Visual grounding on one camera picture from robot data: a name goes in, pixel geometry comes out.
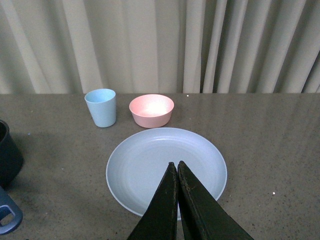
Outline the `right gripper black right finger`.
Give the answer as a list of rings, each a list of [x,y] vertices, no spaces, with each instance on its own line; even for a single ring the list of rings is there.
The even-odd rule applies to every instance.
[[[178,204],[186,240],[251,240],[217,203],[185,162],[177,167]]]

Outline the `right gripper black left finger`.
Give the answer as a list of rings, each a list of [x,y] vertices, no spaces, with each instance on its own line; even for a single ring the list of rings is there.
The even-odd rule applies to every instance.
[[[170,162],[151,202],[129,240],[175,240],[177,238],[179,180]]]

